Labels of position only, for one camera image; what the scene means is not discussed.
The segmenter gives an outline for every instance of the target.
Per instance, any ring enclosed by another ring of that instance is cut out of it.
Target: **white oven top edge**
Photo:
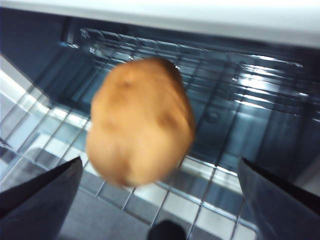
[[[320,49],[319,0],[1,0],[1,7]]]

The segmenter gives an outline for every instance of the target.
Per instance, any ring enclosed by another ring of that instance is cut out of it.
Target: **brown potato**
[[[161,58],[112,69],[92,99],[91,119],[87,155],[115,185],[138,186],[165,177],[195,135],[179,71]]]

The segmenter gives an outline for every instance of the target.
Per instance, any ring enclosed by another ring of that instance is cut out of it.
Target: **potato skin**
[[[121,186],[165,177],[195,135],[179,71],[162,58],[113,68],[92,99],[91,120],[87,155],[104,179]]]

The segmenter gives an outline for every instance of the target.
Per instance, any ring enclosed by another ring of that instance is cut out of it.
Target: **potato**
[[[132,186],[164,178],[183,159],[195,120],[179,71],[168,60],[123,63],[91,103],[86,152],[108,182]]]

